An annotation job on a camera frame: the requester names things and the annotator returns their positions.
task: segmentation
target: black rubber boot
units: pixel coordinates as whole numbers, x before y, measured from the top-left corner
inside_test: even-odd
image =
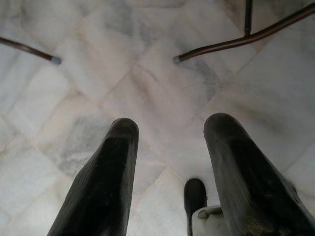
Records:
[[[201,180],[192,178],[186,182],[184,189],[184,205],[187,214],[188,236],[192,236],[192,214],[200,208],[207,206],[206,188]]]

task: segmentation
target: metal frame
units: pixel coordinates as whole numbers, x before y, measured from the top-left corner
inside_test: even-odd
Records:
[[[194,49],[190,52],[184,53],[182,55],[174,57],[175,63],[180,63],[184,60],[188,60],[190,58],[206,54],[217,52],[229,48],[240,47],[246,44],[250,44],[266,38],[312,14],[315,13],[315,3],[311,3],[310,5],[304,7],[303,9],[285,17],[284,19],[278,21],[277,23],[262,29],[256,33],[251,34],[252,29],[252,2],[253,0],[246,0],[246,13],[245,13],[245,26],[244,26],[244,37],[213,44],[210,46],[205,46],[201,48]]]
[[[15,41],[12,41],[9,39],[5,39],[2,37],[0,37],[0,44],[4,44],[6,46],[16,48],[16,49],[22,50],[24,52],[36,55],[38,57],[44,58],[45,60],[49,60],[50,62],[52,62],[53,64],[56,64],[56,65],[60,65],[61,61],[62,61],[61,58],[59,58],[59,57],[49,55],[49,54],[41,52],[35,48],[29,47],[25,44],[18,43],[18,42],[15,42]]]

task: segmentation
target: dark object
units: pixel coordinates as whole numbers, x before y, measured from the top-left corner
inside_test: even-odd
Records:
[[[236,119],[224,113],[210,116],[204,135],[231,235],[315,235],[315,220],[293,185]]]
[[[125,236],[137,149],[137,125],[116,120],[74,179],[48,236]]]
[[[315,13],[315,3],[311,3],[310,5],[304,7],[303,9],[293,13],[292,15],[280,20],[279,22],[262,29],[254,34],[251,34],[252,28],[252,0],[246,1],[246,15],[245,15],[245,36],[242,38],[226,41],[223,43],[217,43],[206,47],[201,47],[194,49],[190,52],[184,53],[182,55],[174,57],[175,63],[180,63],[184,60],[188,60],[190,58],[206,54],[212,53],[216,51],[221,51],[224,49],[235,48],[239,46],[243,46],[249,43],[256,42],[263,38],[266,38],[284,28],[312,15]]]
[[[187,215],[188,236],[192,236],[192,214],[200,208],[207,206],[206,188],[201,180],[192,178],[186,182],[184,188],[184,205]]]
[[[39,56],[41,58],[44,58],[46,60],[51,61],[53,64],[56,64],[56,65],[60,65],[61,64],[61,58],[55,57],[55,56],[52,56],[52,55],[49,55],[49,54],[46,54],[46,53],[43,53],[43,52],[41,52],[41,51],[39,51],[37,49],[31,48],[31,47],[25,45],[25,44],[18,43],[18,42],[15,42],[15,41],[11,41],[11,40],[8,40],[8,39],[5,39],[5,38],[1,38],[1,37],[0,37],[0,43],[4,44],[6,46],[12,47],[12,48],[16,48],[16,49],[22,50],[22,51],[27,52],[27,53],[34,54],[36,56]]]

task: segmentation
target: marble floor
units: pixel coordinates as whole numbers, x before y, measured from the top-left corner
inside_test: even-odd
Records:
[[[257,0],[253,31],[309,0]],[[315,216],[315,18],[263,41],[175,55],[242,35],[243,1],[1,0],[0,35],[63,59],[0,45],[0,235],[42,236],[112,121],[139,126],[128,236],[186,235],[183,187],[219,203],[203,138],[236,117]]]

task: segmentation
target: brown metal rod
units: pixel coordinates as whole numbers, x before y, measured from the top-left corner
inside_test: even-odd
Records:
[[[55,56],[49,55],[47,53],[43,53],[43,52],[41,52],[35,48],[31,48],[31,47],[25,45],[25,44],[18,43],[18,42],[15,42],[15,41],[12,41],[9,39],[5,39],[2,37],[0,37],[0,43],[4,44],[6,46],[12,47],[12,48],[22,50],[22,51],[27,52],[27,53],[31,53],[31,54],[36,55],[38,57],[44,58],[45,60],[51,61],[53,64],[57,64],[57,65],[61,64],[61,59],[59,57],[55,57]]]
[[[252,0],[246,0],[246,12],[245,12],[245,37],[250,36],[252,30]]]
[[[201,48],[197,48],[195,50],[192,50],[190,52],[187,52],[185,54],[176,56],[174,58],[174,62],[175,63],[180,63],[181,61],[184,60],[188,60],[190,58],[202,55],[202,54],[206,54],[206,53],[212,53],[212,52],[217,52],[217,51],[221,51],[224,49],[229,49],[229,48],[235,48],[235,47],[239,47],[239,46],[243,46],[249,43],[253,43],[256,42],[258,40],[261,40],[263,38],[266,38],[312,14],[315,13],[315,3],[312,3],[306,7],[304,7],[303,9],[293,13],[292,15],[280,20],[279,22],[261,30],[258,31],[248,37],[243,37],[243,38],[238,38],[238,39],[234,39],[234,40],[230,40],[230,41],[226,41],[223,43],[217,43],[217,44],[213,44],[210,46],[205,46],[205,47],[201,47]]]

